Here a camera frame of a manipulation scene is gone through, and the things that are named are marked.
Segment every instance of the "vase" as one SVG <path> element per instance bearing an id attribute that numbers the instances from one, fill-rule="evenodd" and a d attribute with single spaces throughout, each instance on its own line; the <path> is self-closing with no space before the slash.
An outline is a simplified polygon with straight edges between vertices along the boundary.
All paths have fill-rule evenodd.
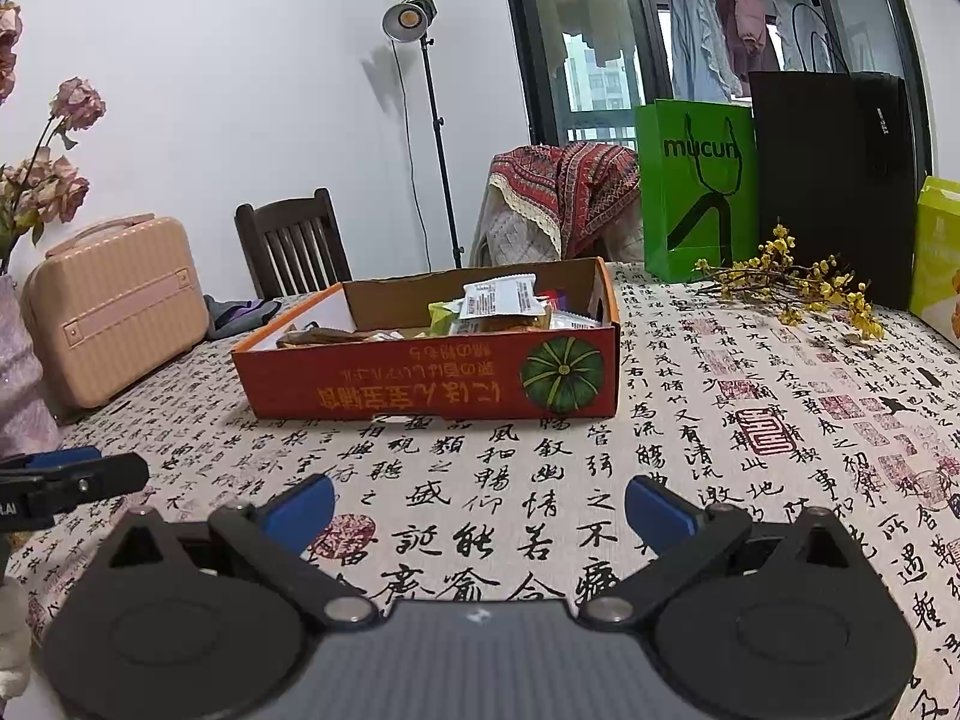
<path id="1" fill-rule="evenodd" d="M 42 376 L 13 279 L 0 276 L 0 458 L 59 446 L 59 428 L 38 390 Z"/>

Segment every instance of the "chair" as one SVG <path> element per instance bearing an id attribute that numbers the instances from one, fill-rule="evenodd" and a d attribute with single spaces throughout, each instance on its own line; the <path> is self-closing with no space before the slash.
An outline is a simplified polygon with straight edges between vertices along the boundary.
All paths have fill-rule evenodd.
<path id="1" fill-rule="evenodd" d="M 237 208 L 234 220 L 261 298 L 301 295 L 350 280 L 326 189 L 318 189 L 313 197 L 279 200 L 256 209 L 245 203 Z"/>

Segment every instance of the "glass panel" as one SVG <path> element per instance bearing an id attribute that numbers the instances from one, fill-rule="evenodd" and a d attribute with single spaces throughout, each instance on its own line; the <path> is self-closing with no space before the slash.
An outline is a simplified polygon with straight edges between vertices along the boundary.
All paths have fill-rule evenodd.
<path id="1" fill-rule="evenodd" d="M 635 148 L 640 0 L 535 0 L 560 139 Z"/>
<path id="2" fill-rule="evenodd" d="M 904 77 L 887 0 L 830 0 L 852 71 L 877 71 Z"/>
<path id="3" fill-rule="evenodd" d="M 808 39 L 813 31 L 824 33 L 814 0 L 652 1 L 674 97 L 682 100 L 748 103 L 751 71 L 802 70 L 803 63 L 812 70 Z M 832 69 L 816 38 L 813 47 L 817 69 Z"/>

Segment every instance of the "table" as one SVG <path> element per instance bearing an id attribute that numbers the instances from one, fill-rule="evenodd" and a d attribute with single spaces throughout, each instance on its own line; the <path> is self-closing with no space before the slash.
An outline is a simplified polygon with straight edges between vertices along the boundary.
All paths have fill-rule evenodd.
<path id="1" fill-rule="evenodd" d="M 131 506 L 173 520 L 229 499 L 262 504 L 323 471 L 331 526 L 304 553 L 379 605 L 397 598 L 565 597 L 580 603 L 651 559 L 623 491 L 656 476 L 699 505 L 755 519 L 830 507 L 914 628 L 899 716 L 960 707 L 960 355 L 909 314 L 849 344 L 833 319 L 785 327 L 696 288 L 611 265 L 620 301 L 620 407 L 605 421 L 258 421 L 229 360 L 204 343 L 67 432 L 137 451 L 142 493 L 86 507 L 11 560 L 37 635 Z"/>

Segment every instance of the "pumpkin illustration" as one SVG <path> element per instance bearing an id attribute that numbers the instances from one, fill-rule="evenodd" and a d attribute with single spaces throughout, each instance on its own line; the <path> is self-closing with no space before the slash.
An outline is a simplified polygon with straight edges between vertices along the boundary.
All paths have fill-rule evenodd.
<path id="1" fill-rule="evenodd" d="M 541 408 L 574 412 L 592 403 L 603 388 L 603 355 L 582 338 L 552 338 L 530 350 L 520 383 Z"/>

